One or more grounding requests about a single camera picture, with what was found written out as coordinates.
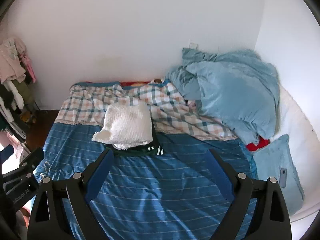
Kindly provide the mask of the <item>white tweed jacket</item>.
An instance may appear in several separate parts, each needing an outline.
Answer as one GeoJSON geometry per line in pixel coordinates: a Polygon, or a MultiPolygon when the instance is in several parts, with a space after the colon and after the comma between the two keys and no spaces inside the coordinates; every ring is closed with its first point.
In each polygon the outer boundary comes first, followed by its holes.
{"type": "Polygon", "coordinates": [[[144,146],[153,141],[150,111],[145,103],[133,106],[115,103],[109,105],[101,131],[92,141],[112,145],[118,150],[144,146]]]}

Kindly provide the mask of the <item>clothes pile on rack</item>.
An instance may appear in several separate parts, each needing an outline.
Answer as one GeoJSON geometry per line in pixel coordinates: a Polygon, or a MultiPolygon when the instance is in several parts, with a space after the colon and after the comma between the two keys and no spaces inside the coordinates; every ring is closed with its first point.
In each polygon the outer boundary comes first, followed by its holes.
{"type": "Polygon", "coordinates": [[[25,141],[36,122],[36,102],[29,85],[36,77],[23,41],[11,37],[1,43],[1,129],[25,141]]]}

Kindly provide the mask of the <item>grey smartphone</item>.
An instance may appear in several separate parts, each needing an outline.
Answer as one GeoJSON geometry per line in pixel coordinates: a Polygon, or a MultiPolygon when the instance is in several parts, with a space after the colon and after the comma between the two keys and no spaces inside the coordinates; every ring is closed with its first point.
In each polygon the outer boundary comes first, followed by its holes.
{"type": "Polygon", "coordinates": [[[279,186],[281,188],[285,188],[286,182],[287,182],[287,169],[281,168],[280,169],[280,176],[279,176],[279,186]]]}

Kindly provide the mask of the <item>light blue pillow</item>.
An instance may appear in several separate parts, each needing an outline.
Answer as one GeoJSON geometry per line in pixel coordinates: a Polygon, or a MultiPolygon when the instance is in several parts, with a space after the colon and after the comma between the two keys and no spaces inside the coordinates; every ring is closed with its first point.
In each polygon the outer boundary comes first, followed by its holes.
{"type": "Polygon", "coordinates": [[[280,169],[287,169],[286,187],[281,188],[289,215],[299,211],[304,202],[304,191],[301,186],[296,167],[289,148],[289,136],[282,135],[269,145],[257,150],[253,154],[259,180],[267,180],[269,177],[276,178],[279,183],[280,169]]]}

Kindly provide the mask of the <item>red cloth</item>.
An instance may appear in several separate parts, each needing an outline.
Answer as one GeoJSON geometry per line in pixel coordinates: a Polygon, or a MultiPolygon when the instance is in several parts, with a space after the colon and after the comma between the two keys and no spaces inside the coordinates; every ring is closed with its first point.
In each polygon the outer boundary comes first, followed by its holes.
{"type": "Polygon", "coordinates": [[[250,152],[255,152],[261,148],[264,148],[265,146],[270,144],[270,140],[269,139],[264,139],[263,137],[259,137],[259,142],[257,144],[254,143],[250,143],[248,145],[246,145],[246,148],[250,151],[250,152]]]}

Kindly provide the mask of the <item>white padded headboard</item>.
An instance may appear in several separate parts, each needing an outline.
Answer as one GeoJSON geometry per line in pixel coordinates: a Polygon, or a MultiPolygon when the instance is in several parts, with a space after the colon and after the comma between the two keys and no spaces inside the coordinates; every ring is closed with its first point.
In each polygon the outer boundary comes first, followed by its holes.
{"type": "Polygon", "coordinates": [[[319,210],[319,139],[293,97],[279,88],[278,130],[272,139],[289,135],[291,158],[304,192],[302,207],[290,216],[295,222],[319,210]]]}

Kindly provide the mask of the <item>blue striped bed sheet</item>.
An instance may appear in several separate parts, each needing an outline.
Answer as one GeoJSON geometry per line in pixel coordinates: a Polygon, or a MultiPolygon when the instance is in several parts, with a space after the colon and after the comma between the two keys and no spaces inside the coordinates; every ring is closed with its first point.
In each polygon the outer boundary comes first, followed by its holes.
{"type": "MultiPolygon", "coordinates": [[[[36,179],[62,180],[83,171],[105,149],[92,141],[102,127],[55,121],[36,179]]],[[[204,155],[214,149],[236,171],[255,177],[248,150],[237,138],[156,135],[163,155],[115,157],[100,193],[91,201],[94,214],[110,239],[209,239],[229,202],[206,168],[204,155]]]]}

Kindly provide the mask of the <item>plaid checkered blanket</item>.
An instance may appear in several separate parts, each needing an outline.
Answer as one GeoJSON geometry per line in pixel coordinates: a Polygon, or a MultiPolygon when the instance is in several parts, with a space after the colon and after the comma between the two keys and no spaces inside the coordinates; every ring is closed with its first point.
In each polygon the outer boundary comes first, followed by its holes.
{"type": "Polygon", "coordinates": [[[169,80],[139,87],[123,87],[120,82],[73,85],[63,102],[56,122],[68,125],[102,126],[109,105],[147,104],[157,132],[188,134],[200,140],[233,140],[236,135],[214,118],[200,116],[190,108],[169,80]]]}

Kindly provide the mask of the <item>green striped folded garment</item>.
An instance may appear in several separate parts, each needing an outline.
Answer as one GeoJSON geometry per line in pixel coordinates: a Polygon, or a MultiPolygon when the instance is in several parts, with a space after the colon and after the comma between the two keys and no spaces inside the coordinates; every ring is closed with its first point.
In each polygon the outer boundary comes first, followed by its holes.
{"type": "Polygon", "coordinates": [[[152,123],[152,142],[147,145],[140,145],[127,150],[118,150],[112,145],[107,145],[106,148],[113,151],[115,156],[118,157],[143,157],[148,155],[163,155],[164,149],[161,147],[159,140],[157,139],[155,126],[152,123]]]}

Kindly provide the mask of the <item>light blue duvet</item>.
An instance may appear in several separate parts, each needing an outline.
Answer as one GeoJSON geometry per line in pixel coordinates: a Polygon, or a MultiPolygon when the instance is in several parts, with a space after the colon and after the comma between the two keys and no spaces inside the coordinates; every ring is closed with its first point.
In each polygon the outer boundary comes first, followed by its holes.
{"type": "Polygon", "coordinates": [[[278,73],[253,50],[211,54],[182,49],[181,66],[165,74],[199,115],[217,118],[245,144],[270,139],[277,129],[278,73]]]}

